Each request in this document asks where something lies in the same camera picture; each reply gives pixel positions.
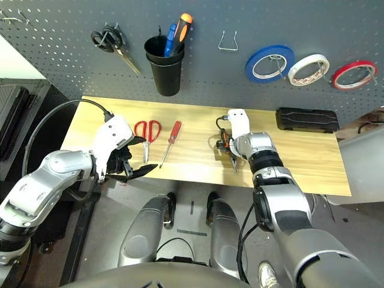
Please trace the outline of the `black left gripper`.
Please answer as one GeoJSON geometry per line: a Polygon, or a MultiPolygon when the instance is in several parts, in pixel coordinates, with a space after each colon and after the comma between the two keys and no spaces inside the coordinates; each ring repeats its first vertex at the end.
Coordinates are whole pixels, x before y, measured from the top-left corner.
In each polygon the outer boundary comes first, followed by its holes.
{"type": "MultiPolygon", "coordinates": [[[[134,136],[129,141],[128,145],[136,145],[146,142],[146,139],[141,136],[134,136]]],[[[121,149],[114,149],[107,161],[107,179],[114,179],[119,182],[127,182],[128,180],[136,179],[145,176],[149,172],[158,167],[157,164],[147,164],[136,170],[133,170],[129,164],[129,159],[132,157],[127,146],[121,149]]]]}

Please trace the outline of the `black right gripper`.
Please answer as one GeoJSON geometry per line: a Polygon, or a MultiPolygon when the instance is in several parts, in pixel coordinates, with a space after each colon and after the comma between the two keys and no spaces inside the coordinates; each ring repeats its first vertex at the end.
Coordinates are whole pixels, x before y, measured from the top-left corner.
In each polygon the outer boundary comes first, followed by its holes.
{"type": "Polygon", "coordinates": [[[221,152],[227,152],[231,153],[230,149],[230,141],[232,139],[232,136],[225,130],[220,130],[220,140],[216,141],[216,147],[221,152]]]}

